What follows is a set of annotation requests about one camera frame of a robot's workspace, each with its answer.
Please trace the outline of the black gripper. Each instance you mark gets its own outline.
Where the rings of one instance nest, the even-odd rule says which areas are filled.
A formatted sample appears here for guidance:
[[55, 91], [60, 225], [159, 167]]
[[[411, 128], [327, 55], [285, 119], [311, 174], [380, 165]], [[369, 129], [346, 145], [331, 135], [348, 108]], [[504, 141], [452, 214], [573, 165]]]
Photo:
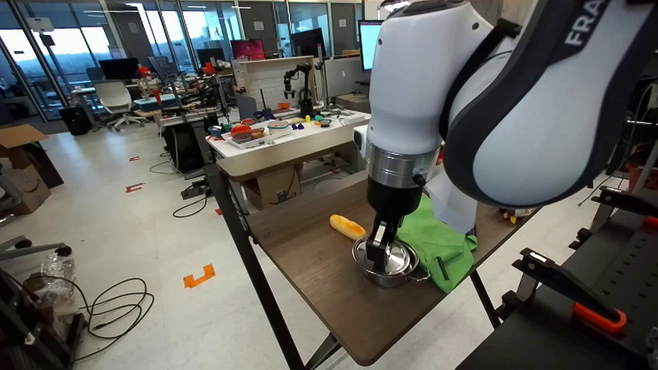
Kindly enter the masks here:
[[396, 225], [407, 214], [411, 214], [422, 199], [420, 187], [396, 188], [368, 180], [368, 203], [375, 210], [377, 227], [365, 241], [365, 256], [373, 262], [375, 272], [385, 269], [385, 261], [388, 261], [390, 250], [395, 248]]

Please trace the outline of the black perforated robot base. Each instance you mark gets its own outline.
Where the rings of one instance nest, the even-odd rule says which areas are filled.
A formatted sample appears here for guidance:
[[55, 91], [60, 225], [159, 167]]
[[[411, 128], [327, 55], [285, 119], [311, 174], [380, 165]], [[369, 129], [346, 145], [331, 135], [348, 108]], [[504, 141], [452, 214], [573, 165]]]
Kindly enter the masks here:
[[658, 231], [606, 227], [563, 264], [525, 250], [538, 282], [458, 370], [656, 370]]

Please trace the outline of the white franka robot arm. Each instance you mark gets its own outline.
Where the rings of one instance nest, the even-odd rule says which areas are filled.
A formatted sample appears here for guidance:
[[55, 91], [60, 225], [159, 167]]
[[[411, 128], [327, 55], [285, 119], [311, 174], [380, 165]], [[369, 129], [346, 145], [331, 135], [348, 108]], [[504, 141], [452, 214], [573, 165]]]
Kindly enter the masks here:
[[365, 256], [388, 246], [444, 162], [471, 206], [536, 207], [606, 165], [644, 64], [658, 0], [536, 0], [525, 22], [471, 0], [414, 0], [382, 22], [369, 74]]

